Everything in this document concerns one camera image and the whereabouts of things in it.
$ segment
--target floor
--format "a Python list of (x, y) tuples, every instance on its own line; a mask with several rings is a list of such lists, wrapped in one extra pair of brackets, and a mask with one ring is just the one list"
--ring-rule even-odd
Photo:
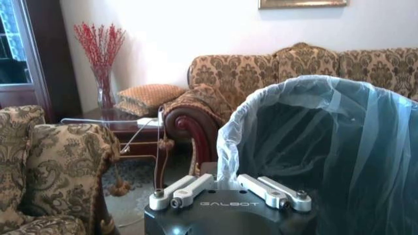
[[(189, 173), (189, 166), (190, 158), (178, 157), (177, 161), (173, 161), (167, 165), (165, 182), (171, 184), (182, 178)], [(149, 197), (154, 192), (154, 163), (127, 161), (118, 165), (118, 169), (122, 172), (122, 178), (131, 183), (134, 189), (123, 197), (114, 197), (107, 192), (105, 193), (109, 211), (114, 217), (117, 226), (119, 226), (122, 235), (143, 235), (143, 209), (149, 204)], [(109, 186), (114, 180), (114, 171), (110, 169), (103, 176), (103, 182), (107, 182), (105, 185)]]

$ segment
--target power strip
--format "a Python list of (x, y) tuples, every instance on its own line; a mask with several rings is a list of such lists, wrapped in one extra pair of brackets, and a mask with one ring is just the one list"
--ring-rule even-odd
[(149, 117), (143, 117), (143, 118), (137, 120), (137, 124), (139, 126), (143, 126), (146, 124), (147, 124), (147, 126), (161, 126), (161, 127), (163, 126), (163, 122), (162, 121), (159, 122), (158, 118), (155, 118), (155, 117), (150, 117), (150, 118)]

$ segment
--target door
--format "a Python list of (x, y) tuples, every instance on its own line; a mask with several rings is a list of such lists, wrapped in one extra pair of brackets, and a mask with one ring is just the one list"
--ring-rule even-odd
[(23, 0), (0, 0), (0, 107), (40, 105), (52, 120), (27, 12)]

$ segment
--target sofa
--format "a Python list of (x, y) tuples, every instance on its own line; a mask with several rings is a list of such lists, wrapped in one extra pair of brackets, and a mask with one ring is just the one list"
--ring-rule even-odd
[(0, 110), (0, 234), (119, 234), (102, 174), (119, 141), (99, 125), (44, 124), (39, 106)]
[(217, 161), (218, 129), (259, 88), (308, 74), (366, 81), (418, 100), (418, 48), (337, 52), (298, 43), (269, 55), (205, 55), (189, 68), (190, 90), (165, 104), (170, 138), (193, 139), (191, 173)]

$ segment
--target white wall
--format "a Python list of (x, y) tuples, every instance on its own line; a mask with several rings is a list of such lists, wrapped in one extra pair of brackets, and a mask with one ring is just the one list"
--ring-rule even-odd
[(300, 41), (341, 51), (418, 46), (417, 0), (352, 0), (344, 8), (258, 10), (258, 0), (60, 0), (83, 110), (97, 86), (73, 26), (115, 23), (127, 30), (117, 90), (170, 83), (187, 87), (203, 54), (262, 54)]

